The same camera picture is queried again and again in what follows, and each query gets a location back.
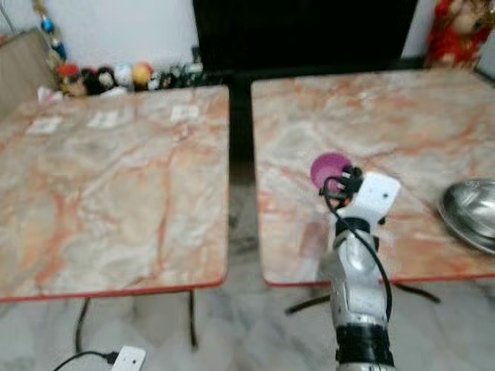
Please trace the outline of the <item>black figurine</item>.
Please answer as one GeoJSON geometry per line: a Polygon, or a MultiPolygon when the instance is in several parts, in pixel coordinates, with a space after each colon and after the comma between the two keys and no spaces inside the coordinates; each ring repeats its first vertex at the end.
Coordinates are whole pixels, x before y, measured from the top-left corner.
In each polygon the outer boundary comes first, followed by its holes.
{"type": "Polygon", "coordinates": [[[86,68],[82,71],[82,77],[84,78],[86,92],[90,96],[102,95],[106,91],[117,87],[114,70],[106,65],[98,68],[98,70],[86,68]]]}

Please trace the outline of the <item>red dressed doll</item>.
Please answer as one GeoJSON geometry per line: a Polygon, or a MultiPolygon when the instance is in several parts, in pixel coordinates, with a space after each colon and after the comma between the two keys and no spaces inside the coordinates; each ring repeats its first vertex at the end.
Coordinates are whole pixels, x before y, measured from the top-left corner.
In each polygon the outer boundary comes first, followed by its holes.
{"type": "Polygon", "coordinates": [[[474,70],[495,29],[495,0],[436,0],[427,38],[429,70],[474,70]]]}

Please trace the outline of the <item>beige upholstered seat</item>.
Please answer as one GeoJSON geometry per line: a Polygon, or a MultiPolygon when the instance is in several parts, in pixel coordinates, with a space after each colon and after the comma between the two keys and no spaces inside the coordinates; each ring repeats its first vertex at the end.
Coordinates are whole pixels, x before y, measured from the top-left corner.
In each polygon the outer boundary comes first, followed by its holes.
{"type": "Polygon", "coordinates": [[[0,43],[0,116],[25,102],[37,102],[40,87],[55,90],[53,51],[39,29],[30,29],[0,43]]]}

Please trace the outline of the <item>marble table with white stickers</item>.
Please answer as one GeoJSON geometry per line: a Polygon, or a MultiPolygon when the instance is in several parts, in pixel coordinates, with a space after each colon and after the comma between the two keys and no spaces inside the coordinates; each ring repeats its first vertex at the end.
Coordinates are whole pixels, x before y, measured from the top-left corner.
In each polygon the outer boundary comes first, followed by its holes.
{"type": "Polygon", "coordinates": [[[188,293],[227,276],[230,93],[24,103],[0,121],[0,301],[188,293]],[[170,121],[176,105],[198,119],[170,121]],[[26,134],[62,117],[52,134],[26,134]]]}

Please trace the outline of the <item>white figurine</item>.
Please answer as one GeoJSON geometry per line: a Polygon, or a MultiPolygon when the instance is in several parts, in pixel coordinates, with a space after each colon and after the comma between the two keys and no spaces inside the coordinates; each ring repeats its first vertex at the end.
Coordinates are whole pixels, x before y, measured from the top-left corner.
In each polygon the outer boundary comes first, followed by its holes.
{"type": "Polygon", "coordinates": [[[131,89],[133,87],[133,66],[119,63],[114,67],[114,81],[118,86],[131,89]]]}

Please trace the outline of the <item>shiny metal bowl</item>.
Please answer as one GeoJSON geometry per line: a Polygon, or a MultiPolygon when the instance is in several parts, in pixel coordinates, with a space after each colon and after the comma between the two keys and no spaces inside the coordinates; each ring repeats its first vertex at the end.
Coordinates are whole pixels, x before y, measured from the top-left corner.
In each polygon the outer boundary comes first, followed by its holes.
{"type": "Polygon", "coordinates": [[[495,256],[495,178],[473,178],[449,185],[438,210],[455,236],[495,256]]]}

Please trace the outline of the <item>red capped figurine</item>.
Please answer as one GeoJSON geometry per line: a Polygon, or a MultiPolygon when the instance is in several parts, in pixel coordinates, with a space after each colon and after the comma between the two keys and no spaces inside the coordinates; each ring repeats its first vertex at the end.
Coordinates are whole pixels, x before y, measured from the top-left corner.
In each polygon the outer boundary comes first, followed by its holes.
{"type": "Polygon", "coordinates": [[[60,78],[60,89],[65,95],[71,97],[86,97],[87,89],[80,68],[75,63],[63,63],[56,68],[60,78]]]}

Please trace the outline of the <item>hanging ornament with blue beads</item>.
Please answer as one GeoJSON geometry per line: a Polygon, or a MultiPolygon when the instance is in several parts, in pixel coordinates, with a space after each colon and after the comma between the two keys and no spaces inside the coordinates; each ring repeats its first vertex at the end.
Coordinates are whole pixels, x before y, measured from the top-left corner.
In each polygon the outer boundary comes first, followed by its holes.
{"type": "Polygon", "coordinates": [[[45,34],[47,45],[53,51],[54,56],[61,63],[67,60],[67,50],[63,44],[63,40],[60,38],[59,30],[54,25],[53,19],[50,18],[49,11],[45,4],[45,0],[32,0],[32,7],[36,14],[39,15],[39,27],[45,34]]]}

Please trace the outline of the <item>purple plastic cup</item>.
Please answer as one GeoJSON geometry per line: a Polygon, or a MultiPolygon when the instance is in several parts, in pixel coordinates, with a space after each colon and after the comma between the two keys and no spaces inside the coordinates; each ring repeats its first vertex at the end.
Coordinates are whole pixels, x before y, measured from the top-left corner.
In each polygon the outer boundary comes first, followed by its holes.
{"type": "Polygon", "coordinates": [[[351,166],[351,161],[342,153],[323,153],[310,166],[309,176],[312,184],[318,190],[322,190],[326,180],[343,175],[347,166],[351,166]]]}

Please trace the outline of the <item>white paper sticker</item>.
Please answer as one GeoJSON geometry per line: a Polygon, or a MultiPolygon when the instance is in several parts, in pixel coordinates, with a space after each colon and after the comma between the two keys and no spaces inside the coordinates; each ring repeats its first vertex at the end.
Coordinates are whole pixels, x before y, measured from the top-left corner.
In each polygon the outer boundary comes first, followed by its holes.
{"type": "Polygon", "coordinates": [[[200,115],[201,109],[197,105],[176,105],[171,109],[170,121],[190,121],[200,115]]]}
{"type": "Polygon", "coordinates": [[[36,117],[27,127],[26,134],[40,135],[56,133],[62,123],[62,117],[36,117]]]}

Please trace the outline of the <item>marble table without stickers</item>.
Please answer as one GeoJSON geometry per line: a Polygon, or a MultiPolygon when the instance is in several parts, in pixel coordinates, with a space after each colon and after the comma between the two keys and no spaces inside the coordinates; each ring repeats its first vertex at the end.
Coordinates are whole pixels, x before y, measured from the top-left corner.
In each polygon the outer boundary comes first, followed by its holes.
{"type": "Polygon", "coordinates": [[[312,163],[340,153],[401,191],[378,230],[394,283],[495,278],[495,254],[449,232],[438,213],[456,182],[495,179],[495,86],[465,70],[268,79],[251,85],[262,275],[318,285],[333,217],[312,163]]]}

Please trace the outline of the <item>black television screen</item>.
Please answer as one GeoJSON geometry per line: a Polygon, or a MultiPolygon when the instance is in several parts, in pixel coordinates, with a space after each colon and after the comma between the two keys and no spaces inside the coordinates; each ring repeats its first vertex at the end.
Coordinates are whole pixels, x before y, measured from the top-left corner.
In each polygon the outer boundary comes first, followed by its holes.
{"type": "Polygon", "coordinates": [[[342,70],[401,58],[418,0],[192,0],[211,72],[342,70]]]}

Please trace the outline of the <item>orange headed figurine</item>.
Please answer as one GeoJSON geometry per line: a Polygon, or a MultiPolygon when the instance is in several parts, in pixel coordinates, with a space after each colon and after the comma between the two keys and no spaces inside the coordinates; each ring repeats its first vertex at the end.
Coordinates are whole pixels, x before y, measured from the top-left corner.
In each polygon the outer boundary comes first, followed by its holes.
{"type": "Polygon", "coordinates": [[[135,91],[147,90],[152,77],[153,68],[145,61],[138,61],[131,68],[131,81],[133,81],[135,91]]]}

